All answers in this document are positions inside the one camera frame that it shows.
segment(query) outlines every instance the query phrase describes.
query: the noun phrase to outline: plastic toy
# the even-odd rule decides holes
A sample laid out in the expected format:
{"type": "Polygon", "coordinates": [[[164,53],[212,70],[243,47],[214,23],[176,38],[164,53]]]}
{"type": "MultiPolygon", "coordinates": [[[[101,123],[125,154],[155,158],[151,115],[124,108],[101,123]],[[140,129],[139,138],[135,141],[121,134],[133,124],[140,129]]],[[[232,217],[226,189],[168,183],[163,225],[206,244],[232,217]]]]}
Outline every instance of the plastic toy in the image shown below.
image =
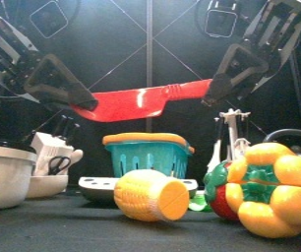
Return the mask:
{"type": "Polygon", "coordinates": [[[279,238],[301,233],[301,157],[278,143],[262,143],[234,160],[226,200],[247,230],[279,238]]]}
{"type": "Polygon", "coordinates": [[[139,221],[176,221],[188,209],[188,189],[160,171],[128,171],[113,188],[113,200],[123,213],[139,221]]]}
{"type": "Polygon", "coordinates": [[[203,177],[204,199],[214,213],[223,219],[236,221],[238,214],[231,210],[226,200],[226,184],[231,162],[222,161],[203,177]]]}

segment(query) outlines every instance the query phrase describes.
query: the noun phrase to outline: white bowl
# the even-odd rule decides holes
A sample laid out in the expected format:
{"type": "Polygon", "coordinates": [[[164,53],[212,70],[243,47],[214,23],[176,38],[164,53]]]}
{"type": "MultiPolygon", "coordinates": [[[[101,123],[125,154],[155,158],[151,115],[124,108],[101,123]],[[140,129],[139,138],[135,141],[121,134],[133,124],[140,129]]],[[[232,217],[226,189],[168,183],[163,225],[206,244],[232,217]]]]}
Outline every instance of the white bowl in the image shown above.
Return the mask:
{"type": "Polygon", "coordinates": [[[26,199],[51,197],[64,191],[68,175],[32,176],[26,199]]]}
{"type": "Polygon", "coordinates": [[[0,146],[0,209],[12,208],[25,200],[37,155],[34,150],[0,146]]]}

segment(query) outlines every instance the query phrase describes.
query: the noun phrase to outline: black backdrop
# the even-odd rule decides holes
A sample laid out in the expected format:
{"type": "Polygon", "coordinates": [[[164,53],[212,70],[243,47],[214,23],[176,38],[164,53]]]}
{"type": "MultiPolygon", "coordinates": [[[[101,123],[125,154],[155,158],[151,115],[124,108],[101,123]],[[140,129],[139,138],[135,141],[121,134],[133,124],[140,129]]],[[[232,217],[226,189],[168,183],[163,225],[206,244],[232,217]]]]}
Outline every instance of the black backdrop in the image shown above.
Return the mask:
{"type": "MultiPolygon", "coordinates": [[[[211,78],[228,45],[239,40],[246,27],[239,23],[236,33],[228,38],[204,35],[207,0],[61,0],[59,5],[69,24],[45,38],[29,15],[48,1],[4,2],[6,13],[0,1],[0,15],[6,17],[8,14],[9,22],[40,51],[56,54],[92,92],[144,88],[148,75],[152,76],[152,86],[211,78]],[[150,18],[154,35],[151,66],[145,46],[150,18]]],[[[243,14],[251,18],[263,2],[244,0],[243,14]]],[[[60,114],[73,117],[81,125],[73,147],[84,151],[83,160],[69,171],[71,184],[77,184],[80,176],[112,176],[111,154],[104,149],[103,137],[148,131],[150,125],[151,132],[179,134],[195,147],[195,155],[188,160],[188,178],[200,182],[212,154],[214,117],[219,112],[228,108],[251,112],[248,140],[252,144],[274,130],[301,128],[298,84],[293,81],[297,74],[291,71],[291,64],[286,64],[271,81],[244,100],[232,98],[212,107],[204,107],[200,100],[171,101],[163,115],[152,120],[100,123],[88,121],[71,110],[55,116],[55,112],[30,101],[0,102],[0,137],[22,139],[47,120],[49,123],[40,130],[51,133],[60,114]]]]}

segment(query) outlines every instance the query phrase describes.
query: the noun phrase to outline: teal basket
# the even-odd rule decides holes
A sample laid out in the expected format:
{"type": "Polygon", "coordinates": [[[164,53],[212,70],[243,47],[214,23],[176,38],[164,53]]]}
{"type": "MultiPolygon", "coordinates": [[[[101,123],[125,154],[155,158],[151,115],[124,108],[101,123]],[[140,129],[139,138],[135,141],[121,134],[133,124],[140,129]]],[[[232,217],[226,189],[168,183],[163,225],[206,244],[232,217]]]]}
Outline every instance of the teal basket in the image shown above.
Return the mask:
{"type": "Polygon", "coordinates": [[[135,169],[155,169],[167,176],[186,178],[188,146],[171,142],[125,141],[105,146],[112,153],[115,177],[135,169]]]}

